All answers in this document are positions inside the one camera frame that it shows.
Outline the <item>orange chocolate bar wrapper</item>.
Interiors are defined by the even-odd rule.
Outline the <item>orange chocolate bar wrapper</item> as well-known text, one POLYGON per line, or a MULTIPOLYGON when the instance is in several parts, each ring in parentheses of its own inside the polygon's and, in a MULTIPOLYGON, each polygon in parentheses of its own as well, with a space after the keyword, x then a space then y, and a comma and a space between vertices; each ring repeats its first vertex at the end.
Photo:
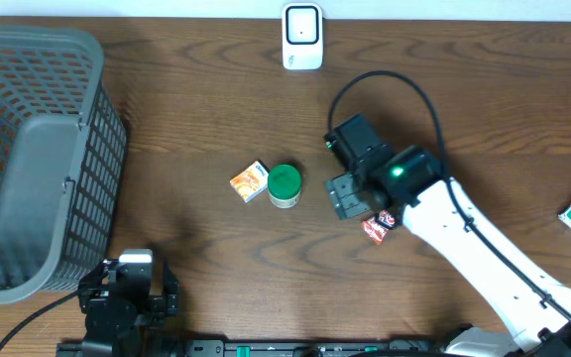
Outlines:
POLYGON ((372 217, 362 221, 361 226, 376 245, 381 245, 387 233, 397 228, 398 221, 393 214, 386 210, 381 210, 372 217))

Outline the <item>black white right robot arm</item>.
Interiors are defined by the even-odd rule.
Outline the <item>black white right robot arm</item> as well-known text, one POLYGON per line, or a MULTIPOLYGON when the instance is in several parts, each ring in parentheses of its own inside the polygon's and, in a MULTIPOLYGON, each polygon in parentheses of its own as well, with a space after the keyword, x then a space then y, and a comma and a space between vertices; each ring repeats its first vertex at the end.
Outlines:
POLYGON ((571 289, 539 268, 419 147, 353 149, 329 142, 351 187, 382 195, 397 222, 441 254, 500 318, 506 332, 467 328, 441 356, 571 356, 571 289))

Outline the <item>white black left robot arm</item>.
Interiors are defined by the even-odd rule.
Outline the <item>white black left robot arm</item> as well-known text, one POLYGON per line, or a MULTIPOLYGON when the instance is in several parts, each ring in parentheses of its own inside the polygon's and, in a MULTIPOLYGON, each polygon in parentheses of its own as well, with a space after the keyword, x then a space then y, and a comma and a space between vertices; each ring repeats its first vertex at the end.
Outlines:
POLYGON ((177 316, 179 283, 163 264, 162 292, 150 293, 150 263, 106 260, 79 282, 79 305, 85 315, 84 356, 140 356, 146 331, 177 316))

